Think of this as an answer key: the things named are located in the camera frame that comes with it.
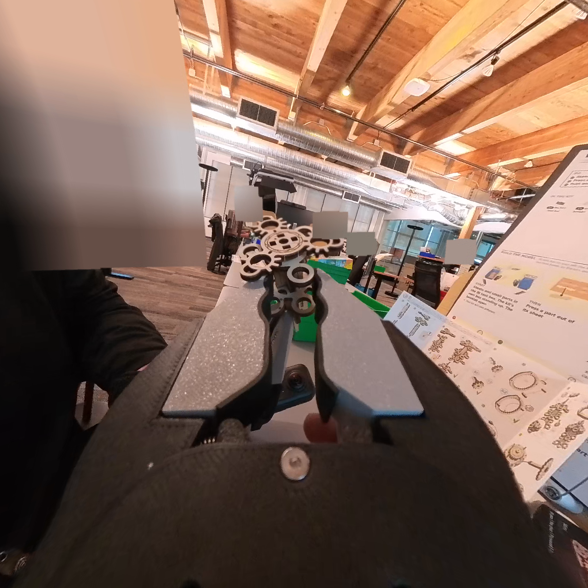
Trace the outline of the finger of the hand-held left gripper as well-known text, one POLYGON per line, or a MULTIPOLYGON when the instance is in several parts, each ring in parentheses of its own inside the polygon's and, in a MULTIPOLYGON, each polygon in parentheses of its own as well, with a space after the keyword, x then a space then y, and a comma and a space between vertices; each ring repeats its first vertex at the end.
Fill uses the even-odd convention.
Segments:
POLYGON ((288 355, 293 337, 294 321, 292 315, 282 315, 276 322, 271 336, 272 352, 271 384, 280 385, 283 382, 285 369, 288 365, 288 355))

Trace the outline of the large green plastic bin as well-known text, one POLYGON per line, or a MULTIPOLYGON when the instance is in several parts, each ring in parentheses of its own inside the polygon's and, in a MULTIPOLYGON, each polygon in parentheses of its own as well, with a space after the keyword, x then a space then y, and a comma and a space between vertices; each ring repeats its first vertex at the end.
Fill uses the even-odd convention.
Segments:
MULTIPOLYGON (((383 319, 386 314, 390 311, 390 307, 378 302, 370 296, 362 293, 360 290, 354 290, 353 296, 359 299, 363 304, 371 308, 378 316, 383 319)), ((298 330, 293 334, 293 340, 298 342, 315 342, 318 324, 316 323, 315 316, 310 315, 303 317, 300 320, 298 330)))

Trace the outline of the black model kit box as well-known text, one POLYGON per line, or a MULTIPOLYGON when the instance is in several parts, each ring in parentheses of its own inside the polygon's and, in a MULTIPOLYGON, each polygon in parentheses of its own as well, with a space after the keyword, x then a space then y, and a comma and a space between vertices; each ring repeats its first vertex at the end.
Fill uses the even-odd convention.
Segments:
POLYGON ((546 504, 533 514, 541 542, 573 587, 587 587, 587 533, 546 504))

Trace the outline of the wooden gear model assembly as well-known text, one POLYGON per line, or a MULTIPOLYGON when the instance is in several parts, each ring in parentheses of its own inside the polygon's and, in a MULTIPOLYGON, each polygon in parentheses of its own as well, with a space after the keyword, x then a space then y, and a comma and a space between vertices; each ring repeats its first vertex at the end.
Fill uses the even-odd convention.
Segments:
POLYGON ((273 279, 271 314, 273 319, 289 312, 296 324, 315 311, 315 269, 309 259, 337 256, 345 239, 320 239, 311 225, 292 228, 282 218, 264 215, 251 224, 259 242, 242 244, 238 250, 240 277, 254 282, 265 276, 273 279))

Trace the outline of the black floor lamp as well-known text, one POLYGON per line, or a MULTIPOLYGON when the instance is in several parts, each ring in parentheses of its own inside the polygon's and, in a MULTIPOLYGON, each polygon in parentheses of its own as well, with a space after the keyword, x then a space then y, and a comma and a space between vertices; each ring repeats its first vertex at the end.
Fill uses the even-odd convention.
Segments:
POLYGON ((204 170, 205 175, 204 179, 201 180, 201 188, 202 188, 202 207, 203 207, 203 214, 205 219, 210 218, 210 216, 206 212, 206 207, 208 206, 209 200, 209 192, 210 192, 210 181, 213 177, 214 173, 217 173, 218 168, 208 164, 199 164, 199 167, 204 170))
POLYGON ((424 246, 423 235, 426 236, 428 226, 415 222, 407 224, 407 230, 410 233, 408 246, 406 248, 407 257, 405 259, 405 268, 407 269, 407 277, 413 278, 414 266, 417 257, 421 253, 421 247, 424 246))

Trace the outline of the white instruction board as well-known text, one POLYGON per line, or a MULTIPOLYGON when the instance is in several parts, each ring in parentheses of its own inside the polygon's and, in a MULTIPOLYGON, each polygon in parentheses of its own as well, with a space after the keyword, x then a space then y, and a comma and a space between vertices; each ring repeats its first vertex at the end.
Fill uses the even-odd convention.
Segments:
POLYGON ((587 145, 571 149, 449 315, 587 383, 587 145))

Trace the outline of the silver ventilation duct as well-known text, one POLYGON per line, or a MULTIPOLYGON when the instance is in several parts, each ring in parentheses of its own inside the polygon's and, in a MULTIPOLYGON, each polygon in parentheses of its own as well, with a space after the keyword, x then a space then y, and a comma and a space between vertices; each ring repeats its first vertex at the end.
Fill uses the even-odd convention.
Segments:
POLYGON ((479 191, 478 188, 419 168, 410 158, 393 151, 381 148, 371 151, 305 126, 283 121, 278 110, 253 100, 241 98, 238 102, 231 102, 204 95, 192 86, 189 87, 189 99, 195 114, 274 138, 390 179, 414 180, 470 200, 474 200, 474 194, 479 191))
POLYGON ((306 155, 284 146, 257 139, 240 132, 233 132, 206 121, 195 119, 196 142, 230 155, 258 161, 272 169, 281 170, 315 182, 345 189, 375 201, 378 206, 406 208, 406 196, 392 191, 387 181, 358 173, 344 166, 332 164, 321 158, 306 155))

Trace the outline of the person's left forearm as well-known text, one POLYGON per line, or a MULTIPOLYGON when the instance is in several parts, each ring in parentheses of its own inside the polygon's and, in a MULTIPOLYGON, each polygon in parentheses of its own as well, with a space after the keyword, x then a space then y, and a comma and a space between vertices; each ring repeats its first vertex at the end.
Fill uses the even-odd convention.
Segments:
POLYGON ((68 339, 79 374, 113 403, 166 342, 101 270, 67 270, 63 280, 68 339))

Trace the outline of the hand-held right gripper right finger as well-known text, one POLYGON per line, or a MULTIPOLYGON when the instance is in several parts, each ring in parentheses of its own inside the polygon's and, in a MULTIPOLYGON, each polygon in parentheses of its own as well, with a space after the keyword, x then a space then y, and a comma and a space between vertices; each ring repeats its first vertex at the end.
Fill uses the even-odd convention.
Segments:
POLYGON ((424 412, 383 322, 329 275, 316 275, 316 402, 324 422, 424 412))

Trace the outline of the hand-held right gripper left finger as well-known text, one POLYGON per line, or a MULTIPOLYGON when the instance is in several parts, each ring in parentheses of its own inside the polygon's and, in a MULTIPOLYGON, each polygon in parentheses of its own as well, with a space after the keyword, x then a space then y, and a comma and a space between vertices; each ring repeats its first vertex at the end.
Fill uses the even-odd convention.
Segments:
POLYGON ((238 419, 257 430, 277 404, 272 384, 269 278, 229 288, 204 320, 169 396, 165 417, 220 423, 238 419))

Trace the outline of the folded paper instruction booklet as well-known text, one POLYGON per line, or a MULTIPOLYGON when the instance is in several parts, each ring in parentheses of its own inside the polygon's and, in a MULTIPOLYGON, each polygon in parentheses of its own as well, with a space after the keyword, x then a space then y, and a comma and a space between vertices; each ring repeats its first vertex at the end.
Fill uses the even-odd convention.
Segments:
POLYGON ((587 386, 458 325, 403 292, 385 320, 473 404, 525 498, 587 437, 587 386))

